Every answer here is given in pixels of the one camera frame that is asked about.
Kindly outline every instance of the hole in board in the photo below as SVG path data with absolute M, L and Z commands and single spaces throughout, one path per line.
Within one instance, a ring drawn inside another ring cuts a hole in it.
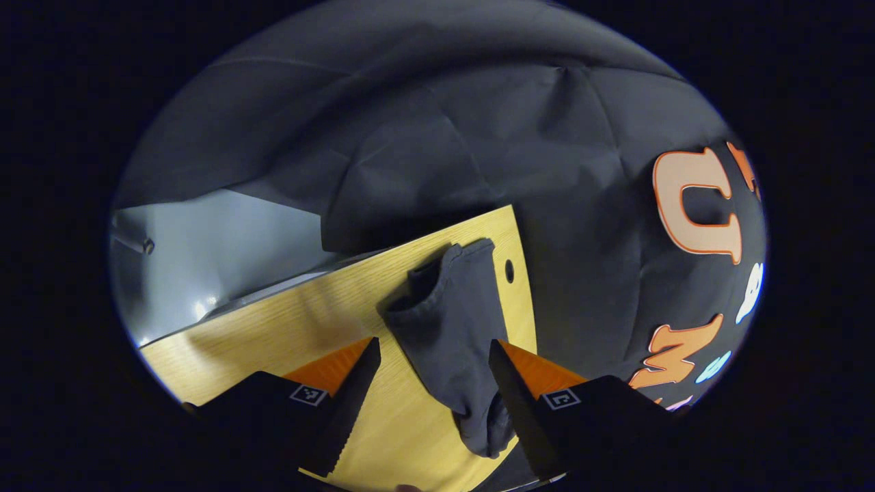
M 514 282 L 514 264 L 510 260 L 507 260 L 504 263 L 504 275 L 507 277 L 507 282 L 509 284 Z

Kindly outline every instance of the white graphic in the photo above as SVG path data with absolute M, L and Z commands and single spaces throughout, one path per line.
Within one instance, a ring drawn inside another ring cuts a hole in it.
M 310 386 L 304 386 L 301 384 L 297 390 L 289 396 L 289 398 L 301 402 L 302 404 L 319 406 L 322 398 L 326 397 L 327 393 L 328 392 L 325 390 L 311 388 Z
M 543 397 L 547 398 L 547 404 L 553 410 L 559 410 L 560 408 L 580 403 L 580 398 L 571 390 L 554 391 L 543 395 Z
M 723 365 L 726 364 L 726 361 L 729 360 L 730 355 L 732 355 L 731 350 L 723 354 L 722 357 L 718 357 L 717 359 L 715 359 L 714 362 L 708 364 L 708 367 L 706 367 L 705 370 L 702 371 L 702 374 L 700 374 L 699 377 L 696 378 L 696 384 L 711 379 L 715 374 L 720 372 L 720 370 L 723 368 Z
M 677 402 L 676 404 L 667 406 L 667 407 L 665 407 L 665 409 L 668 411 L 675 411 L 675 410 L 681 408 L 682 406 L 688 404 L 691 399 L 693 399 L 693 396 L 689 395 L 689 397 L 687 399 L 681 400 L 681 401 Z
M 747 316 L 750 311 L 753 311 L 753 306 L 757 303 L 757 298 L 760 296 L 760 287 L 763 284 L 763 270 L 766 268 L 764 264 L 753 264 L 751 276 L 747 279 L 747 289 L 745 290 L 745 300 L 738 308 L 738 314 L 735 315 L 735 324 Z

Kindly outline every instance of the dark gray cloth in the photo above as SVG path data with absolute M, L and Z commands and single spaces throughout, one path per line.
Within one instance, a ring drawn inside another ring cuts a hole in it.
M 512 204 L 538 353 L 586 377 L 631 378 L 658 326 L 738 311 L 766 258 L 762 204 L 725 142 L 744 144 L 678 72 L 544 2 L 360 4 L 324 2 L 206 67 L 143 135 L 115 206 L 228 188 L 319 214 L 323 249 L 358 254 Z M 660 219 L 654 161 L 704 146 L 732 199 L 690 188 L 685 212 L 736 214 L 741 265 L 681 250 Z M 736 351 L 752 319 L 687 360 Z M 717 381 L 697 374 L 640 391 L 697 400 Z
M 495 458 L 514 437 L 508 411 L 489 370 L 492 339 L 508 339 L 495 281 L 490 239 L 444 255 L 408 273 L 409 296 L 383 318 L 437 401 L 452 410 L 472 453 Z

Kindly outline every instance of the wrinkled fabric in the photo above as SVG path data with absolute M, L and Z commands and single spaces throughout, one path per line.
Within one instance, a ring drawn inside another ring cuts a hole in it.
M 383 314 L 425 389 L 452 410 L 465 446 L 496 458 L 514 437 L 489 368 L 493 339 L 508 339 L 491 239 L 452 245 L 408 272 L 409 294 Z
M 319 214 L 323 248 L 357 254 L 511 204 L 539 355 L 629 380 L 658 326 L 726 315 L 686 359 L 695 374 L 640 388 L 664 406 L 694 404 L 718 380 L 696 383 L 700 370 L 744 340 L 752 317 L 729 319 L 766 257 L 762 206 L 727 140 L 744 150 L 675 70 L 575 12 L 534 0 L 334 0 L 185 86 L 136 148 L 116 205 L 225 187 Z M 691 188 L 685 211 L 704 224 L 736 214 L 740 265 L 679 249 L 660 220 L 654 161 L 704 146 L 733 197 Z

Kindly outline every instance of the wooden board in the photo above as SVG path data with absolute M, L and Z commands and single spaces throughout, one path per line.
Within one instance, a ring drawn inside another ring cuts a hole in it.
M 536 352 L 529 275 L 511 207 L 409 242 L 288 291 L 221 315 L 141 349 L 156 376 L 180 400 L 204 404 L 257 370 L 283 375 L 366 336 L 380 337 L 382 364 L 329 483 L 353 491 L 470 490 L 497 460 L 472 454 L 452 413 L 417 378 L 378 313 L 398 293 L 407 271 L 454 243 L 495 243 L 499 296 L 514 345 Z M 514 282 L 505 262 L 514 266 Z

